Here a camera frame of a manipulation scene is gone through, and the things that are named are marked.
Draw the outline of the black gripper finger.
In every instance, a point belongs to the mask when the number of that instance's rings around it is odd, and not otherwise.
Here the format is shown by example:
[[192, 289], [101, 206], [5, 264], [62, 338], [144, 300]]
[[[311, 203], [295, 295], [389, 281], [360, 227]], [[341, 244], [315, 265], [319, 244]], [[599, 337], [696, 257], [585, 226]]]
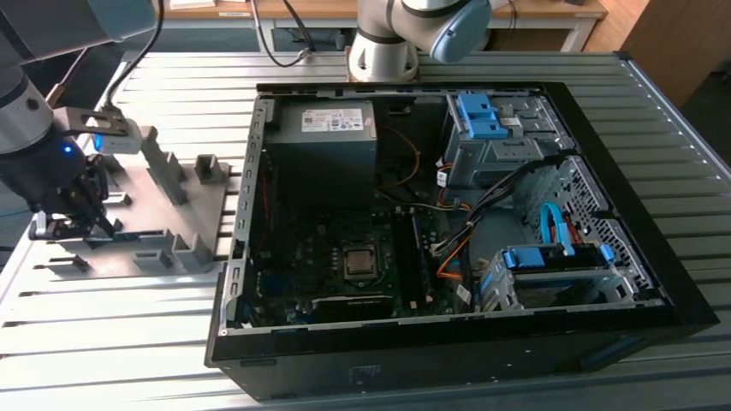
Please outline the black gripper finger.
[[54, 218], [52, 214], [37, 212], [28, 228], [29, 240], [65, 240], [81, 238], [85, 225], [66, 217]]
[[106, 170], [102, 156], [86, 156], [81, 174], [65, 189], [70, 207], [66, 214], [69, 232], [74, 237], [86, 237], [100, 229], [108, 238], [114, 238], [116, 228], [106, 219], [104, 201], [108, 198]]

